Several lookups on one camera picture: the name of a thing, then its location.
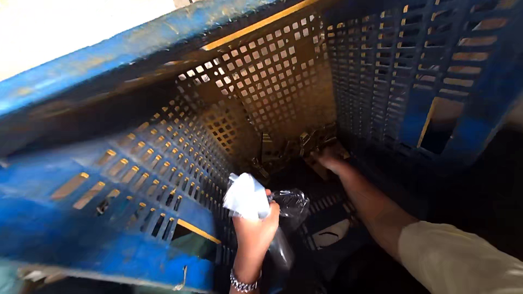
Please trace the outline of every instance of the shirt sleeve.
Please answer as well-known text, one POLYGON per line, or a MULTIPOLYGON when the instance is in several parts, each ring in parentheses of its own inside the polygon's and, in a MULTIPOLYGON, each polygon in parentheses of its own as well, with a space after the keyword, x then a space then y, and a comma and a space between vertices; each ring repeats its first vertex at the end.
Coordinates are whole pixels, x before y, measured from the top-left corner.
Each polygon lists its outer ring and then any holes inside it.
POLYGON ((400 235, 403 266, 432 294, 523 293, 523 263, 475 234, 425 221, 400 235))

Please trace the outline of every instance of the metal part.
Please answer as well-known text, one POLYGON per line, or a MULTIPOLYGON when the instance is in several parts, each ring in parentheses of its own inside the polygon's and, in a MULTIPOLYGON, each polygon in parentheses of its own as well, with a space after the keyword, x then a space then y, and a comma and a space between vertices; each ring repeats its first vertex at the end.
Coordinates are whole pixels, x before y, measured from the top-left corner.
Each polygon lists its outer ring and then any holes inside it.
POLYGON ((261 138, 261 163, 265 164, 269 161, 280 159, 280 151, 276 148, 275 143, 267 133, 262 134, 261 138))
POLYGON ((266 179, 269 178, 269 173, 263 168, 263 166, 259 163, 257 158, 252 159, 253 167, 258 170, 258 172, 266 179))
POLYGON ((180 291, 185 287, 185 281, 187 280, 187 266, 184 266, 184 280, 173 288, 173 291, 180 291))

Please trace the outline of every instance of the metal watch strap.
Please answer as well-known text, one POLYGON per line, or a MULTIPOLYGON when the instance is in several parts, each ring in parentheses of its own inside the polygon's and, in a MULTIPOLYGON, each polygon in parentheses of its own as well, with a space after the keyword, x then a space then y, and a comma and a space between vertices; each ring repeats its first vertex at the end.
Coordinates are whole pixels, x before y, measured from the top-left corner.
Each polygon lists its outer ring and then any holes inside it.
POLYGON ((238 279, 236 279, 236 275, 234 274, 234 270, 231 269, 231 285, 238 292, 248 293, 248 292, 251 292, 252 290, 258 288, 258 282, 259 282, 261 277, 262 277, 262 271, 260 270, 260 277, 258 277, 258 280, 256 280, 256 282, 254 282, 252 284, 242 283, 242 282, 238 281, 238 279))

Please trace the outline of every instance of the blue plastic crate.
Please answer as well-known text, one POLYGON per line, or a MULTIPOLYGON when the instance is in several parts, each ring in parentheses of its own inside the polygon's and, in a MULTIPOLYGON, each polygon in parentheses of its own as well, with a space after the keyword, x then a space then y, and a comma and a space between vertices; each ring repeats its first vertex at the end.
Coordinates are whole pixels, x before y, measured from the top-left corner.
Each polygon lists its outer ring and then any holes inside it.
MULTIPOLYGON (((336 121, 355 152, 470 165, 521 92, 522 7, 202 0, 5 80, 0 256, 209 291, 236 247, 228 174, 256 171, 262 133, 281 145, 336 121), (441 105, 461 111, 433 147, 441 105), (180 226, 212 254, 180 247, 180 226)), ((338 200, 313 209, 343 214, 338 200)))

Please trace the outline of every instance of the plastic bag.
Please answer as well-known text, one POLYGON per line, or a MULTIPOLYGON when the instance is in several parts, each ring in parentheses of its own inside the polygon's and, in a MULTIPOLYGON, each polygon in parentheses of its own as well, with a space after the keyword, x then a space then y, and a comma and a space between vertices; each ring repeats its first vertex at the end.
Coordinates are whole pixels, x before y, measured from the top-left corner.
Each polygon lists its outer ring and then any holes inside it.
POLYGON ((309 199, 298 189, 276 191, 268 196, 280 205, 280 216, 292 219, 292 227, 297 228, 307 217, 309 199))

